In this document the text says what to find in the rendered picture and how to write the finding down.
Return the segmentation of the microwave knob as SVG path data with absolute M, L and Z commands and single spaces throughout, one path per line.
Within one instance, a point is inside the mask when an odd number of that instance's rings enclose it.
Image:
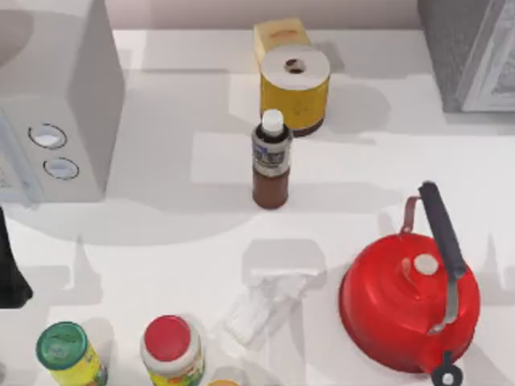
M 80 168 L 69 158 L 53 158 L 43 162 L 45 172 L 52 178 L 70 180 L 76 178 Z
M 49 150 L 59 149 L 66 145 L 66 133 L 58 126 L 43 123 L 28 129 L 29 138 L 39 147 Z

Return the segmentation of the yellow jar with red lid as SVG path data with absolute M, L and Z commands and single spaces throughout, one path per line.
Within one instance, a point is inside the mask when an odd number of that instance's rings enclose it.
M 203 345 L 195 326 L 179 315 L 162 315 L 146 327 L 140 355 L 153 386 L 200 386 Z

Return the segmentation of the pale yellow box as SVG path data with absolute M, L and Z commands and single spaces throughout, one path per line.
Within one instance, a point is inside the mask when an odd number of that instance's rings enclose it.
M 254 55 L 259 71 L 265 54 L 276 47 L 308 47 L 311 40 L 299 18 L 258 23 L 253 28 Z

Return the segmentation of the yellow canister with white lid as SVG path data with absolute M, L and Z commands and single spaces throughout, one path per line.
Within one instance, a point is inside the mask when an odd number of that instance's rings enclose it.
M 261 113 L 280 111 L 297 138 L 323 124 L 331 65 L 322 51 L 301 44 L 275 47 L 262 57 L 259 72 Z

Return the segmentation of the pale microwave oven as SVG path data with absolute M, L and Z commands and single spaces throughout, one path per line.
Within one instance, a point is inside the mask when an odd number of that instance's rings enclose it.
M 105 0 L 0 0 L 0 203 L 103 198 L 125 96 Z M 28 129 L 62 129 L 65 146 L 37 146 Z M 69 158 L 70 180 L 43 162 Z

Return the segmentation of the brown bottle with white cap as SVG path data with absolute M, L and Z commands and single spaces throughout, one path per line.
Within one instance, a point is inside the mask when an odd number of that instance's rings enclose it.
M 279 110 L 267 109 L 251 141 L 253 200 L 261 208 L 277 209 L 288 199 L 293 133 Z

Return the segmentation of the grey cabinet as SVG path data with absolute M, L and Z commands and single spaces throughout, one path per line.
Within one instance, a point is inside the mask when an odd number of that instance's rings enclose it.
M 515 113 L 515 0 L 418 0 L 446 113 Z

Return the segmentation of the yellow jar with green lid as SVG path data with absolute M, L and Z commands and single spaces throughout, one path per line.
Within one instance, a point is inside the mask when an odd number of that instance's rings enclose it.
M 106 386 L 108 371 L 84 328 L 69 321 L 48 326 L 38 337 L 35 353 L 58 386 Z

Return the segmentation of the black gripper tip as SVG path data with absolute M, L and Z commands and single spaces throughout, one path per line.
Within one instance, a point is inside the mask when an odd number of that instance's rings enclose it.
M 4 211 L 0 207 L 0 310 L 20 309 L 32 297 L 33 290 L 14 258 Z

